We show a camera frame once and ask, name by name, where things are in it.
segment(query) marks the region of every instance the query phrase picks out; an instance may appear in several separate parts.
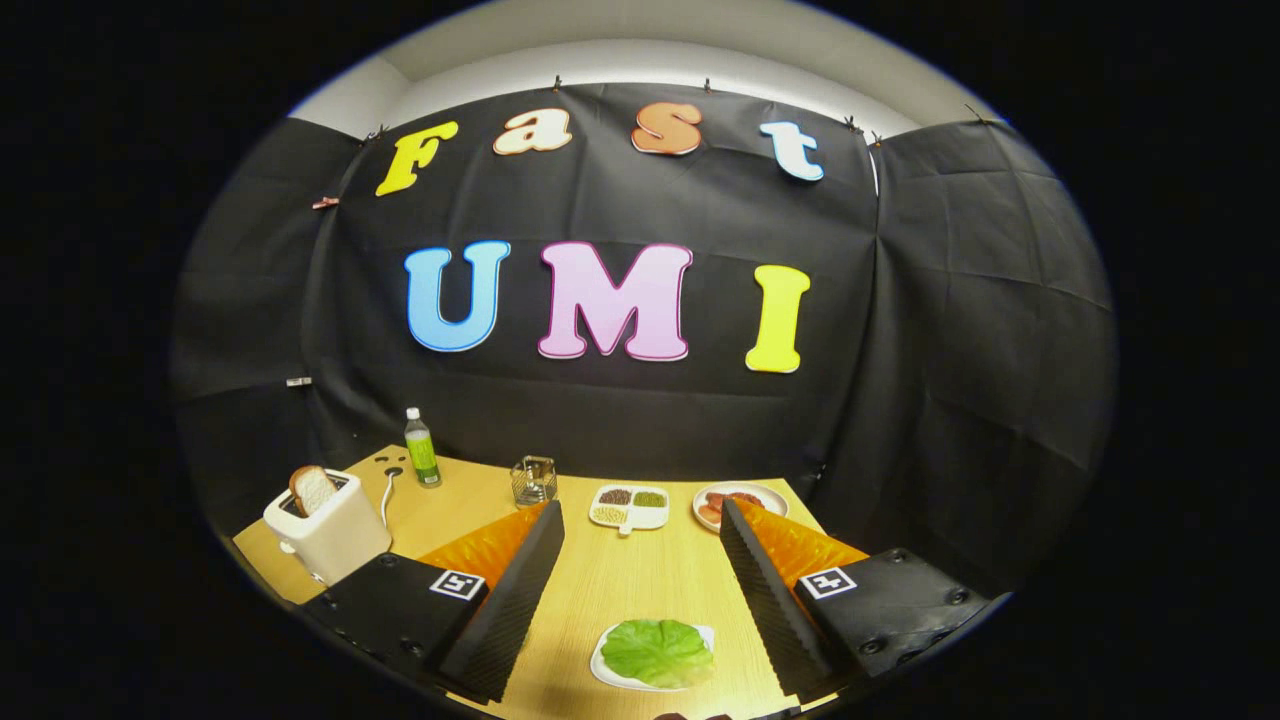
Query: water bottle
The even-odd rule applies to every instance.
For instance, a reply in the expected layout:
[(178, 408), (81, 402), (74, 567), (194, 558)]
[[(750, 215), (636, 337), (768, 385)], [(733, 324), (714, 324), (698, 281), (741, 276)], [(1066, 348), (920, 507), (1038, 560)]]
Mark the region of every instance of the water bottle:
[(426, 429), (419, 415), (417, 407), (404, 411), (408, 424), (404, 425), (404, 445), (413, 457), (413, 470), (417, 471), (417, 483), (426, 488), (440, 484), (440, 469), (435, 465), (435, 447), (431, 445), (431, 430)]

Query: letter i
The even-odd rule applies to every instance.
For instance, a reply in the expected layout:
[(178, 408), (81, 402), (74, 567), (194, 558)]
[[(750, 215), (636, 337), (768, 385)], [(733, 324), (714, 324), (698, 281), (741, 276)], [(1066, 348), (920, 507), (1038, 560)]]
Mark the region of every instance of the letter i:
[(760, 332), (746, 352), (746, 366), (756, 373), (794, 373), (800, 366), (795, 350), (800, 296), (809, 290), (809, 275), (786, 265), (755, 269), (764, 299), (760, 302)]

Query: lettuce leaf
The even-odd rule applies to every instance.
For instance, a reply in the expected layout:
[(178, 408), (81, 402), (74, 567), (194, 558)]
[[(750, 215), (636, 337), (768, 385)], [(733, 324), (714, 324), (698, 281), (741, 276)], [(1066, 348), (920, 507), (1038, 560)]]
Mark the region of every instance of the lettuce leaf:
[(712, 651), (698, 629), (675, 620), (627, 620), (600, 648), (604, 665), (655, 688), (689, 688), (710, 678)]

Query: letter u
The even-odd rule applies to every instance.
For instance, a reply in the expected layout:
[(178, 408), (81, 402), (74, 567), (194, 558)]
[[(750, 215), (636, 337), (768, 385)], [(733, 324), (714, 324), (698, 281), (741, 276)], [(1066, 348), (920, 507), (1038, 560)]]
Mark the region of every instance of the letter u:
[(404, 259), (408, 270), (408, 329), (436, 352), (461, 352), (480, 345), (498, 320), (498, 264), (511, 254), (500, 240), (472, 242), (462, 251), (471, 263), (471, 313), (461, 323), (440, 316), (440, 274), (452, 254), (444, 247), (419, 250)]

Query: toaster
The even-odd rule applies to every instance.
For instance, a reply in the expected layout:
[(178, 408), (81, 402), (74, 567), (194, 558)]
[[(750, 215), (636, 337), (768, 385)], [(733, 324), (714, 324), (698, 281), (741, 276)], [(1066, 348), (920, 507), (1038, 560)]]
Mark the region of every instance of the toaster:
[(284, 491), (262, 511), (266, 527), (280, 539), (280, 551), (297, 555), (316, 582), (333, 585), (353, 570), (385, 552), (392, 536), (383, 525), (360, 478), (325, 469), (338, 486), (319, 510), (303, 518)]

